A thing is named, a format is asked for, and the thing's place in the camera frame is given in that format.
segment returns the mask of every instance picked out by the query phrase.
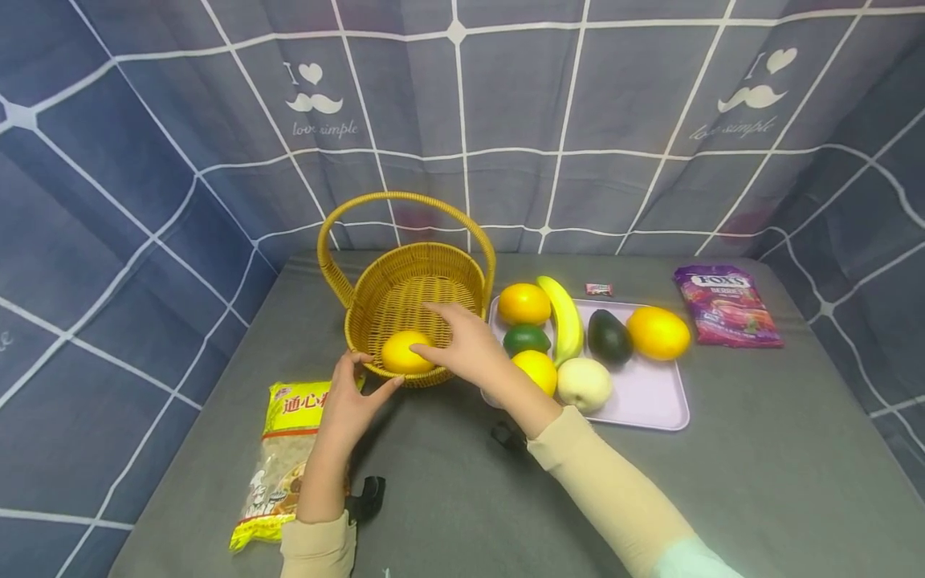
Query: banana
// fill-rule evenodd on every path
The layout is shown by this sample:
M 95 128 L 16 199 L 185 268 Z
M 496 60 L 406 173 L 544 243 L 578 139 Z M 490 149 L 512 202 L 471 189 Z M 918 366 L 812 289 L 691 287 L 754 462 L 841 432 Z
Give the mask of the banana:
M 556 367 L 581 355 L 585 346 L 585 325 L 578 314 L 572 296 L 552 277 L 540 276 L 536 284 L 549 296 L 552 314 L 556 318 L 556 349 L 553 362 Z

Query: small candy wrapper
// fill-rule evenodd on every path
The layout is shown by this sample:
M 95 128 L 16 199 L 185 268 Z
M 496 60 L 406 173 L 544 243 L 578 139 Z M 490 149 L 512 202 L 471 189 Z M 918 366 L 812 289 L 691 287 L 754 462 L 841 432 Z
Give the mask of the small candy wrapper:
M 781 335 L 755 288 L 731 265 L 689 265 L 674 272 L 697 325 L 697 343 L 742 348 L 783 347 Z
M 588 295 L 606 295 L 608 297 L 613 297 L 613 285 L 585 283 L 585 293 Z

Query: lemon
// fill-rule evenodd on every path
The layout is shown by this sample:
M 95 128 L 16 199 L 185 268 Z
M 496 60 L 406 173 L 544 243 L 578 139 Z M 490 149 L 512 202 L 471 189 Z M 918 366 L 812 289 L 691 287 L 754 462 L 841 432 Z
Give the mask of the lemon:
M 660 362 L 679 357 L 691 342 L 681 317 L 660 307 L 640 307 L 626 321 L 635 350 Z
M 393 374 L 422 374 L 434 368 L 434 364 L 408 349 L 414 343 L 433 347 L 434 342 L 420 331 L 399 331 L 386 340 L 382 346 L 382 365 Z
M 505 322 L 516 326 L 541 326 L 552 315 L 552 303 L 546 291 L 532 283 L 515 283 L 504 289 L 498 298 L 498 314 Z
M 527 350 L 521 351 L 511 358 L 514 365 L 524 370 L 530 379 L 543 390 L 546 395 L 552 397 L 556 392 L 556 382 L 559 380 L 556 374 L 556 366 L 546 353 L 539 351 Z

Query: purple tray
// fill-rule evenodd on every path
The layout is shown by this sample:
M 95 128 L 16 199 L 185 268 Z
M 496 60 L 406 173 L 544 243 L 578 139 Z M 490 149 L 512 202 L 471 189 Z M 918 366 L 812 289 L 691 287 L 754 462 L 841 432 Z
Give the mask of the purple tray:
M 591 314 L 598 309 L 606 309 L 626 323 L 633 311 L 643 307 L 632 303 L 580 299 L 575 300 L 575 305 L 578 306 L 585 329 Z M 503 340 L 508 327 L 498 319 L 497 297 L 491 302 L 488 324 L 495 337 Z M 549 340 L 555 343 L 555 329 L 551 321 L 547 321 L 543 330 Z M 587 339 L 582 357 L 591 357 L 587 350 Z M 636 354 L 623 367 L 611 371 L 610 378 L 613 395 L 607 405 L 585 416 L 592 422 L 634 425 L 670 432 L 684 429 L 690 423 L 691 414 L 687 409 L 687 397 L 677 362 L 653 362 Z M 498 407 L 491 398 L 486 397 L 485 401 Z

